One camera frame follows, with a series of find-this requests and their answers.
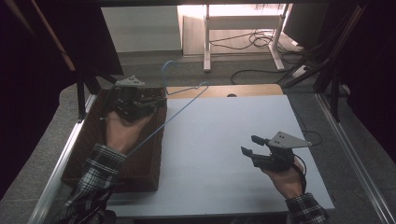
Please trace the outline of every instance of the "wall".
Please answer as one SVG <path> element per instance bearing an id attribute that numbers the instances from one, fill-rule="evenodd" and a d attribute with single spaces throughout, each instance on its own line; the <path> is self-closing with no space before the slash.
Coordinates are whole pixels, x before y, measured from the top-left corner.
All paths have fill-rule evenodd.
<path id="1" fill-rule="evenodd" d="M 181 49 L 177 7 L 104 7 L 117 52 Z"/>

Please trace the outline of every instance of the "white metal stand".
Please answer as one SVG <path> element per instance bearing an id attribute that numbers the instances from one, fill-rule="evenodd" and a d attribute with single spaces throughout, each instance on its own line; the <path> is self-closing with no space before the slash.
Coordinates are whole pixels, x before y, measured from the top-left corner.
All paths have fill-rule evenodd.
<path id="1" fill-rule="evenodd" d="M 206 5 L 205 16 L 205 53 L 204 71 L 210 72 L 210 43 L 209 33 L 211 30 L 252 30 L 252 29 L 276 29 L 273 42 L 269 45 L 269 50 L 274 58 L 277 70 L 284 70 L 285 67 L 277 51 L 277 42 L 283 29 L 289 4 L 285 5 L 283 14 L 279 16 L 209 16 L 209 5 Z"/>

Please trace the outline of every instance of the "gray floor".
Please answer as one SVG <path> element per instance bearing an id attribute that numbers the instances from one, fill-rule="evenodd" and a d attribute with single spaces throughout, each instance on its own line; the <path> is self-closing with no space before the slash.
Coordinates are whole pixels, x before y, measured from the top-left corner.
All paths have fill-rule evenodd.
<path id="1" fill-rule="evenodd" d="M 211 85 L 231 85 L 231 74 L 238 70 L 275 70 L 275 65 L 268 54 L 218 55 L 212 58 L 211 73 L 203 71 L 202 56 L 182 57 L 180 52 L 122 54 L 120 60 L 127 76 L 135 75 L 150 85 L 162 84 L 161 69 L 169 60 L 179 62 L 178 66 L 170 66 L 166 70 L 169 86 L 191 86 L 205 80 Z M 274 83 L 280 78 L 280 74 L 243 73 L 235 78 L 235 82 Z M 314 133 L 307 133 L 305 137 L 313 143 L 321 142 L 310 149 L 335 205 L 335 209 L 329 211 L 331 221 L 340 224 L 383 223 L 326 119 L 316 95 L 312 92 L 315 79 L 316 77 L 311 77 L 284 92 L 295 108 L 302 130 L 320 134 L 321 141 Z M 109 86 L 105 81 L 101 80 L 101 82 L 104 87 Z M 0 223 L 26 223 L 32 215 L 78 118 L 76 87 L 72 86 L 64 90 L 60 102 L 61 105 L 35 152 L 0 202 Z M 356 119 L 346 103 L 346 98 L 340 99 L 339 112 L 347 136 L 386 199 L 391 213 L 396 214 L 394 162 Z M 69 191 L 69 188 L 60 188 L 53 207 L 62 204 Z M 129 221 L 119 220 L 118 223 L 129 223 Z"/>

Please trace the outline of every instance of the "hand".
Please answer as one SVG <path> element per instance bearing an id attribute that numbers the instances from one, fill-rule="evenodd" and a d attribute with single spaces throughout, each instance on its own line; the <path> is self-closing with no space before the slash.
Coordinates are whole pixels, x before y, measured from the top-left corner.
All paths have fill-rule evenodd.
<path id="1" fill-rule="evenodd" d="M 296 159 L 294 159 L 294 164 L 302 171 L 304 170 L 303 166 Z M 293 168 L 290 167 L 289 170 L 279 173 L 264 169 L 262 171 L 270 176 L 276 189 L 286 199 L 295 198 L 303 194 L 300 175 Z"/>
<path id="2" fill-rule="evenodd" d="M 108 113 L 106 120 L 107 146 L 125 155 L 132 150 L 132 146 L 139 137 L 140 131 L 149 123 L 151 115 L 142 119 L 128 122 L 116 112 Z"/>

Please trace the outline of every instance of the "person's right hand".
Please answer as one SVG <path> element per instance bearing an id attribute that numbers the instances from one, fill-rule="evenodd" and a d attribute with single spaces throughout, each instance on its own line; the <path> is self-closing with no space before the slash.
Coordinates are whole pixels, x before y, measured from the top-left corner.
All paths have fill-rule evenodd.
<path id="1" fill-rule="evenodd" d="M 294 164 L 304 171 L 303 166 L 295 158 Z M 293 168 L 290 167 L 289 170 L 278 173 L 264 169 L 262 171 L 270 176 L 276 189 L 286 199 L 295 198 L 303 194 L 300 175 Z"/>

